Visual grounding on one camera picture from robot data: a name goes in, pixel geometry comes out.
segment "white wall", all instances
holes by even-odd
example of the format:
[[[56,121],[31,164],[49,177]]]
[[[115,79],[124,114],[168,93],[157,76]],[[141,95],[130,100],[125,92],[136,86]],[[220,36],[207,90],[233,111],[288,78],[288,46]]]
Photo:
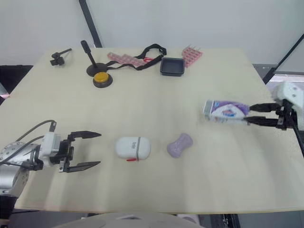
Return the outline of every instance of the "white wall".
[[[83,39],[93,43],[78,0],[0,0],[0,65],[33,65]]]
[[[232,47],[253,63],[276,64],[304,32],[304,0],[87,3],[105,47]],[[82,39],[92,43],[78,0],[0,2],[0,65],[34,64],[46,50],[79,47]]]

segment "small black clamp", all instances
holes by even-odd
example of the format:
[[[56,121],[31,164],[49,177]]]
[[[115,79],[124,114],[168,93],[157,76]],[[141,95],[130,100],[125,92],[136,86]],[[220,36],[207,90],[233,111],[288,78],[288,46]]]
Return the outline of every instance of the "small black clamp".
[[[66,52],[69,52],[69,51],[71,51],[71,50],[72,50],[72,49],[69,48],[69,49],[64,50],[64,51],[62,51],[62,52],[55,52],[54,54],[52,54],[52,58],[53,58],[53,59],[50,60],[51,65],[52,65],[52,66],[56,66],[56,65],[61,66],[61,65],[64,65],[65,60],[64,60],[63,57],[61,57],[60,55],[66,53]]]

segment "black pole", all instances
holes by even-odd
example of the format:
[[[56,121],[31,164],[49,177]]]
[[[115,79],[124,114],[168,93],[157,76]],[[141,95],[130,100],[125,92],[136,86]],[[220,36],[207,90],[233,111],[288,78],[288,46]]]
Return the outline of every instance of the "black pole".
[[[263,78],[263,82],[267,84],[270,79],[275,75],[276,70],[281,66],[282,63],[291,55],[291,53],[296,49],[296,47],[301,43],[304,39],[304,34],[298,39],[298,41],[293,45],[293,47],[287,52],[287,54],[281,59],[281,61],[276,65],[276,67],[271,68],[268,73]]]
[[[300,134],[300,131],[298,129],[298,126],[295,124],[294,120],[292,119],[292,117],[290,118],[290,122],[291,122],[291,125],[294,129],[294,133],[296,135],[296,139],[298,140],[299,142],[299,146],[300,146],[300,149],[301,149],[301,152],[302,152],[302,155],[304,157],[304,145],[303,145],[303,138]]]
[[[60,55],[62,55],[62,54],[66,53],[66,52],[69,52],[69,51],[71,51],[71,50],[72,50],[72,49],[71,49],[71,48],[69,48],[69,49],[64,50],[64,51],[62,51],[62,52],[59,52],[59,54],[60,54]]]
[[[87,42],[85,40],[82,40],[81,42],[81,46],[82,48],[84,49],[84,51],[87,53],[87,55],[89,56],[89,59],[91,60],[91,63],[93,65],[94,68],[98,68],[97,65],[96,65],[96,62],[91,54],[91,49],[90,47],[88,46]]]
[[[296,49],[296,47],[301,43],[304,39],[304,34],[298,39],[298,41],[293,45],[293,47],[289,50],[289,52],[282,58],[279,64],[276,66],[276,70],[281,66],[282,63],[290,56],[290,54]]]
[[[98,48],[98,47],[102,48],[103,46],[101,45],[97,30],[95,28],[90,10],[89,10],[89,8],[87,6],[87,3],[86,3],[86,0],[79,0],[79,4],[80,4],[80,7],[82,9],[82,12],[84,13],[86,23],[87,23],[87,25],[89,27],[89,30],[91,32],[91,35],[93,37],[95,47],[96,48]]]

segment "white container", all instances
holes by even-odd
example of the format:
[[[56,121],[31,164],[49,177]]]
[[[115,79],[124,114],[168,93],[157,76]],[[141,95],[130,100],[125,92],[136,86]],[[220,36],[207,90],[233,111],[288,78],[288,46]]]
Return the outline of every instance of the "white container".
[[[145,137],[122,137],[117,140],[115,150],[120,158],[144,160],[149,157],[151,145]]]

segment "yellow button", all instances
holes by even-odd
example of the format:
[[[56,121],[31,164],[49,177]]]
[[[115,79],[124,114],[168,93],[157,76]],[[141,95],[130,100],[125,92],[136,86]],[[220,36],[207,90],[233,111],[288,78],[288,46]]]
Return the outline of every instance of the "yellow button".
[[[106,82],[108,79],[109,75],[106,72],[99,72],[94,76],[94,80],[99,83]]]

